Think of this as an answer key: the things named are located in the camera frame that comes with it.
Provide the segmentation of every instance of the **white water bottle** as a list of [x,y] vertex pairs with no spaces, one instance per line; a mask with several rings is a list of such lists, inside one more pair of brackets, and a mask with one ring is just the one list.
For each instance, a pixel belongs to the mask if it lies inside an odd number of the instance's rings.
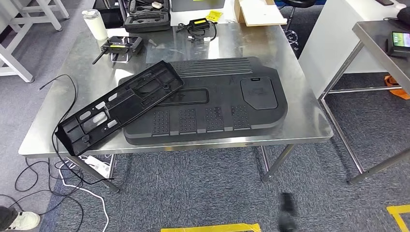
[[83,11],[82,15],[96,40],[106,40],[108,38],[107,30],[99,11],[91,9]]

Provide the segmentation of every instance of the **yellow sticky note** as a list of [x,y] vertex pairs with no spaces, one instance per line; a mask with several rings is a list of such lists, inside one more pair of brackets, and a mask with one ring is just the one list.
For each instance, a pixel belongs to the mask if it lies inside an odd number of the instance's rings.
[[206,19],[217,22],[221,16],[222,12],[211,10]]

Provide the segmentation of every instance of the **office chair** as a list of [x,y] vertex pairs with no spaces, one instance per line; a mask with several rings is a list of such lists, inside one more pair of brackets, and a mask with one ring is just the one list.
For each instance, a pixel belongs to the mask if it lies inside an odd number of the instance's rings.
[[291,26],[291,22],[293,19],[293,14],[294,11],[296,10],[296,8],[307,8],[307,7],[311,7],[316,3],[316,0],[282,0],[283,3],[285,3],[285,5],[279,7],[279,10],[281,10],[283,7],[285,6],[291,6],[292,7],[292,11],[291,11],[291,15],[288,18],[288,24],[286,25],[286,28],[284,30],[286,38],[288,38],[288,42],[290,45],[293,45],[293,49],[295,51],[299,50],[298,48],[298,36],[297,33],[294,32],[293,30],[289,30],[289,27]]

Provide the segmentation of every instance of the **power strip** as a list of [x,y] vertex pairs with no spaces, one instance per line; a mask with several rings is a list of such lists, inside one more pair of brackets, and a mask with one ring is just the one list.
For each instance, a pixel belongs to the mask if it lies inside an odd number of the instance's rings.
[[87,159],[84,160],[84,162],[94,170],[98,171],[98,173],[100,173],[102,176],[108,178],[108,175],[110,173],[110,165],[103,163],[93,156],[88,156]]

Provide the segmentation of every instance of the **wooden board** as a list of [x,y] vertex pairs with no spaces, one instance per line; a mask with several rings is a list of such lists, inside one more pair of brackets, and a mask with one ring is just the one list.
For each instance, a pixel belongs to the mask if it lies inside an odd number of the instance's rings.
[[234,12],[238,23],[247,27],[285,25],[287,19],[282,16],[273,0],[235,0]]

